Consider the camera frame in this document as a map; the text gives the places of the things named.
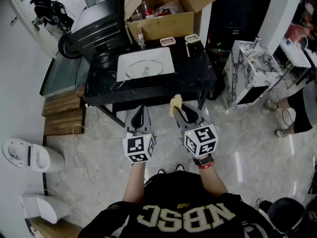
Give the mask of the large cardboard box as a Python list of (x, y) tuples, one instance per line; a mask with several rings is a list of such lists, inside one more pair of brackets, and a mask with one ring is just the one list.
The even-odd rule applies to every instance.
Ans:
[(141, 5), (142, 0), (124, 0), (124, 20), (135, 41), (138, 33), (143, 33), (144, 40), (157, 40), (165, 37), (182, 37), (194, 33), (195, 15), (216, 0), (151, 0), (154, 8), (168, 3), (181, 4), (185, 11), (172, 15), (155, 16), (137, 21), (130, 21), (131, 16)]

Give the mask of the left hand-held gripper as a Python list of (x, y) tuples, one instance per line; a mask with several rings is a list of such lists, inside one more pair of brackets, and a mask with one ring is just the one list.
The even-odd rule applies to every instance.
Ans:
[(151, 131), (151, 120), (147, 106), (140, 105), (127, 113), (126, 136), (122, 140), (124, 155), (131, 163), (150, 161), (156, 145), (156, 136)]

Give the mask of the white toilet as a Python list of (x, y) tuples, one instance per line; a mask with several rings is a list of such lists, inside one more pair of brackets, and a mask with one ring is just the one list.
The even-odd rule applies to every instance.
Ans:
[(55, 173), (63, 169), (64, 157), (57, 151), (18, 138), (9, 138), (1, 145), (4, 157), (14, 166), (41, 173)]

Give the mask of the yellow sponge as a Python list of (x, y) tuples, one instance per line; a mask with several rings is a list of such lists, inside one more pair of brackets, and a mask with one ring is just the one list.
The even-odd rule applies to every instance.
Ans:
[(182, 110), (182, 97), (180, 94), (176, 94), (170, 101), (170, 117), (174, 117), (174, 107), (178, 108), (179, 110)]

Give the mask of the person's left forearm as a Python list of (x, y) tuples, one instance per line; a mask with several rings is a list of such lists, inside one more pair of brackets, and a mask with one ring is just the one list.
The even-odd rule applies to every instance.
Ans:
[(145, 162), (131, 166), (123, 201), (130, 203), (140, 203), (142, 201), (144, 196), (145, 167)]

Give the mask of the white sink basin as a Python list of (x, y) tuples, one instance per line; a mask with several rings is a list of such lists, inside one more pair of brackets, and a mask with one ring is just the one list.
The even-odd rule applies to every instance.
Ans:
[(132, 80), (126, 76), (127, 68), (141, 60), (155, 60), (162, 63), (164, 67), (162, 74), (175, 72), (170, 49), (168, 47), (162, 47), (120, 55), (118, 58), (116, 81)]

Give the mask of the wooden pallet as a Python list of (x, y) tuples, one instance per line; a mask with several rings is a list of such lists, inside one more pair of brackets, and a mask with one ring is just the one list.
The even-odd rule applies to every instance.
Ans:
[(67, 91), (45, 100), (42, 116), (45, 118), (44, 136), (83, 134), (86, 107), (82, 99), (84, 87)]

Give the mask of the white door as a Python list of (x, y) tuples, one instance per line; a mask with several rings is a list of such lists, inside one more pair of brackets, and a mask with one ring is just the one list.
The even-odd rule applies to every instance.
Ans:
[[(30, 4), (30, 0), (9, 0), (14, 10), (17, 12), (19, 19), (31, 33), (34, 39), (40, 44), (51, 57), (56, 57), (58, 53), (58, 42), (43, 26), (35, 26), (36, 14), (34, 5)], [(76, 20), (82, 9), (86, 6), (85, 0), (57, 0), (64, 4), (68, 16)]]

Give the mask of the glass panel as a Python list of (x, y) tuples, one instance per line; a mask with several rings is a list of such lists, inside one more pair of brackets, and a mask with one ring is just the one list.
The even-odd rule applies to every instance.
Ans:
[(40, 95), (48, 98), (85, 85), (89, 67), (89, 63), (84, 58), (67, 59), (58, 54), (50, 62)]

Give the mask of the black jersey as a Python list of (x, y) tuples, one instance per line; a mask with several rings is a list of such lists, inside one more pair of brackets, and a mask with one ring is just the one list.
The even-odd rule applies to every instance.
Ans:
[(271, 225), (239, 195), (215, 197), (198, 174), (158, 174), (140, 203), (118, 201), (103, 210), (78, 238), (270, 238)]

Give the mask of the glass pot lid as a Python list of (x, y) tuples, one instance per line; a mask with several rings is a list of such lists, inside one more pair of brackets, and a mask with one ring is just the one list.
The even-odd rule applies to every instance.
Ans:
[(148, 76), (156, 76), (163, 73), (163, 64), (155, 60), (141, 60), (128, 66), (126, 76), (137, 79)]

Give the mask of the clear plastic bag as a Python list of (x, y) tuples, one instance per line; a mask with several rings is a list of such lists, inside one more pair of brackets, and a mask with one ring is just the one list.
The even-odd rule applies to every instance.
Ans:
[(170, 2), (156, 9), (154, 17), (173, 15), (186, 12), (183, 5), (178, 2)]

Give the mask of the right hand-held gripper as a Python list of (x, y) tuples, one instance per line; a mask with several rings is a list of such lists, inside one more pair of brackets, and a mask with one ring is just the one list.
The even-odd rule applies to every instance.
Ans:
[(183, 103), (182, 110), (173, 107), (173, 114), (181, 129), (181, 142), (194, 157), (202, 157), (215, 151), (218, 135), (214, 126), (208, 124), (201, 110)]

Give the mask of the person's right forearm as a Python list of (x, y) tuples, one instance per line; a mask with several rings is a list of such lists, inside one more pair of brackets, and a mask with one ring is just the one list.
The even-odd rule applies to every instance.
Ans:
[(219, 197), (224, 193), (228, 193), (228, 190), (215, 170), (214, 165), (207, 169), (199, 169), (199, 172), (203, 186), (210, 194)]

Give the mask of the black marble vanity counter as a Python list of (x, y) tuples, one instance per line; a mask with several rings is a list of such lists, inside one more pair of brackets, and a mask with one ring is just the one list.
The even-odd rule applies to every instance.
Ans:
[(125, 123), (117, 117), (117, 112), (134, 109), (141, 104), (148, 107), (168, 104), (176, 94), (181, 94), (184, 101), (197, 100), (198, 109), (202, 109), (217, 77), (201, 42), (189, 44), (188, 48), (190, 57), (187, 56), (182, 37), (177, 37), (176, 44), (169, 46), (174, 73), (125, 82), (116, 81), (118, 58), (120, 55), (139, 52), (141, 49), (138, 45), (95, 54), (83, 99), (121, 127)]

